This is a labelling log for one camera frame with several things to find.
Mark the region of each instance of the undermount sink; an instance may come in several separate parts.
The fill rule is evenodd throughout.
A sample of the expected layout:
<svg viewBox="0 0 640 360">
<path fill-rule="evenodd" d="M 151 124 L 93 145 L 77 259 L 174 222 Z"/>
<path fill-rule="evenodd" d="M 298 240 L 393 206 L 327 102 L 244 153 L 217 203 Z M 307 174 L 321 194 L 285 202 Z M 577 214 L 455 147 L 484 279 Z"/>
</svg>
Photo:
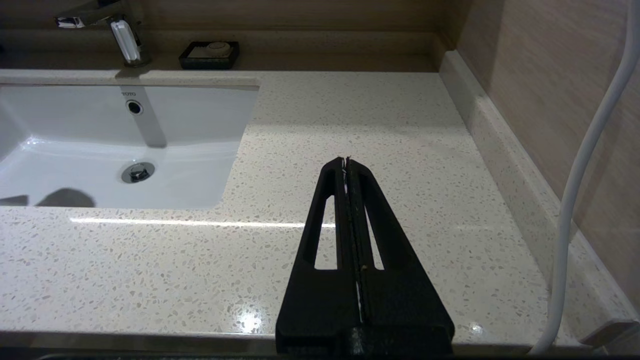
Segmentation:
<svg viewBox="0 0 640 360">
<path fill-rule="evenodd" d="M 0 205 L 211 208 L 257 89 L 3 86 Z"/>
</svg>

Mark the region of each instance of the faucet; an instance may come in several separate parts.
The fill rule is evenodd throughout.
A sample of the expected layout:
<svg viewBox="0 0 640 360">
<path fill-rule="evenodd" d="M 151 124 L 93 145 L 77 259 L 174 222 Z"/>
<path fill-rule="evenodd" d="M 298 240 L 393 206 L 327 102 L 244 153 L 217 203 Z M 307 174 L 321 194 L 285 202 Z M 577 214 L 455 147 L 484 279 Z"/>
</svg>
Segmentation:
<svg viewBox="0 0 640 360">
<path fill-rule="evenodd" d="M 55 16 L 59 28 L 79 29 L 106 20 L 118 42 L 125 65 L 140 67 L 151 62 L 151 55 L 136 33 L 136 24 L 126 0 L 91 0 Z"/>
</svg>

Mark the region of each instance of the white countertop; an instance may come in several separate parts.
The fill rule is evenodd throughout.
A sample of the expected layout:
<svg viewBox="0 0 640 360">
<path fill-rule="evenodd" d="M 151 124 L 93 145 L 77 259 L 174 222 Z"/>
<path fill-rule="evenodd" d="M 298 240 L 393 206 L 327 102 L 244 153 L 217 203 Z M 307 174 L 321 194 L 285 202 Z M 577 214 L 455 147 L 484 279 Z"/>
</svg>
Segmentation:
<svg viewBox="0 0 640 360">
<path fill-rule="evenodd" d="M 376 176 L 454 343 L 541 334 L 545 281 L 437 73 L 116 73 L 0 70 L 0 82 L 259 85 L 223 200 L 1 207 L 0 331 L 272 336 L 320 168 L 351 156 Z M 577 344 L 564 329 L 558 343 Z"/>
</svg>

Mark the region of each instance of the soap dish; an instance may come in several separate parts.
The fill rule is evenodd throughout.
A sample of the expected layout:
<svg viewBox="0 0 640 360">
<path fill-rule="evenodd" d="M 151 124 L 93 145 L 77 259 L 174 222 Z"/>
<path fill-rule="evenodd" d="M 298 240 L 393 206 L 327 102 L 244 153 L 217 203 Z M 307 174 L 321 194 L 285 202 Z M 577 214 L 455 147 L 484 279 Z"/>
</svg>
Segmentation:
<svg viewBox="0 0 640 360">
<path fill-rule="evenodd" d="M 184 52 L 178 57 L 180 66 L 185 70 L 224 70 L 231 69 L 240 54 L 240 45 L 235 41 L 226 42 L 231 47 L 229 55 L 224 57 L 189 57 L 196 47 L 207 47 L 211 41 L 194 41 L 187 46 Z"/>
</svg>

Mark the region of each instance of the white hose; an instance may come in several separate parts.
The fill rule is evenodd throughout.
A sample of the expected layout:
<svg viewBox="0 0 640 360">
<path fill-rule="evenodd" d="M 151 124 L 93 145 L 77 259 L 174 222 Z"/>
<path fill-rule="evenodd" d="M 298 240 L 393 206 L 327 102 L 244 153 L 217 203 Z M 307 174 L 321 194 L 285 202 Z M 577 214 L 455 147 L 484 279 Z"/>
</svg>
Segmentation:
<svg viewBox="0 0 640 360">
<path fill-rule="evenodd" d="M 551 302 L 547 315 L 547 326 L 538 342 L 529 351 L 529 354 L 545 352 L 554 342 L 560 329 L 562 312 L 564 308 L 564 291 L 566 288 L 566 264 L 569 251 L 569 236 L 573 206 L 578 196 L 580 182 L 584 175 L 593 149 L 598 143 L 598 138 L 604 130 L 607 120 L 620 99 L 631 74 L 633 73 L 638 57 L 640 56 L 640 0 L 630 0 L 627 14 L 627 39 L 625 50 L 622 54 L 620 66 L 607 89 L 598 110 L 593 116 L 591 125 L 584 135 L 578 154 L 571 166 L 569 178 L 564 187 L 562 202 L 560 203 L 560 217 L 558 219 L 558 238 L 556 242 L 556 256 L 554 258 L 554 275 L 551 290 Z"/>
</svg>

